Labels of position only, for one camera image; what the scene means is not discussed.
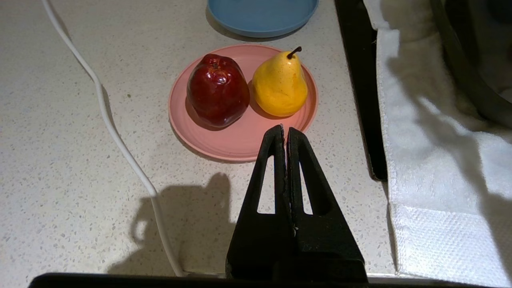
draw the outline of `cable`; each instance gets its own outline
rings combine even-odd
[[[180,267],[180,264],[178,263],[178,259],[176,259],[176,256],[173,253],[173,250],[170,246],[169,237],[167,235],[167,232],[165,230],[164,221],[162,218],[162,212],[160,210],[160,204],[158,203],[158,194],[155,190],[155,187],[151,183],[151,181],[147,178],[146,174],[144,174],[144,171],[140,169],[140,166],[137,164],[131,153],[129,152],[128,148],[124,145],[123,141],[121,140],[121,137],[119,137],[119,134],[117,134],[116,129],[114,128],[114,125],[112,124],[107,109],[105,105],[105,95],[103,94],[103,89],[101,82],[98,79],[98,76],[96,76],[96,73],[91,69],[89,64],[82,58],[82,55],[76,50],[75,46],[71,42],[71,40],[68,38],[68,36],[64,33],[62,30],[62,27],[60,26],[59,22],[55,18],[55,14],[53,14],[52,8],[50,7],[50,4],[48,3],[48,0],[42,0],[42,4],[45,6],[46,13],[48,14],[48,17],[50,18],[50,21],[53,24],[53,27],[55,27],[55,30],[59,33],[60,37],[62,37],[62,40],[68,45],[69,49],[73,54],[75,55],[76,59],[82,64],[82,66],[85,68],[89,76],[92,78],[94,85],[96,86],[96,94],[98,95],[98,101],[99,101],[99,108],[101,111],[101,116],[103,117],[103,121],[105,121],[105,125],[107,130],[109,131],[110,135],[114,139],[114,142],[117,144],[117,147],[121,150],[123,153],[123,156],[127,159],[128,163],[132,167],[132,169],[135,171],[137,176],[139,176],[140,181],[144,186],[146,187],[147,191],[150,194],[151,197],[151,203],[153,204],[153,209],[155,210],[155,218],[157,222],[158,231],[160,233],[160,238],[162,239],[163,248],[165,250],[165,253],[167,255],[167,258],[170,262],[170,265],[172,266],[174,273],[178,277],[183,277],[184,273],[183,270]]]

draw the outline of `countertop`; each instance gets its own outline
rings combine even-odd
[[[211,161],[184,147],[168,122],[169,91],[197,57],[254,42],[303,47],[319,90],[306,135],[367,272],[395,273],[386,195],[368,173],[333,1],[320,1],[297,32],[262,42],[220,28],[205,1],[52,3],[103,82],[122,139],[160,192],[185,270],[224,272],[253,163]],[[42,3],[2,1],[0,27],[0,285],[25,287],[45,272],[171,276],[147,191]],[[265,186],[260,210],[269,212]]]

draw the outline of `white towel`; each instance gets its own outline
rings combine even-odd
[[[428,1],[365,0],[399,273],[511,286],[512,131],[482,119],[442,58]]]

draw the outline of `red apple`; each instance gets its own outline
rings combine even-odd
[[[249,87],[231,58],[207,54],[192,71],[187,98],[199,118],[216,128],[238,120],[249,106]]]

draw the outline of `pear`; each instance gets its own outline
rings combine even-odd
[[[300,51],[299,46],[277,54],[263,62],[252,77],[254,99],[270,115],[291,116],[306,102],[308,85],[296,55]]]

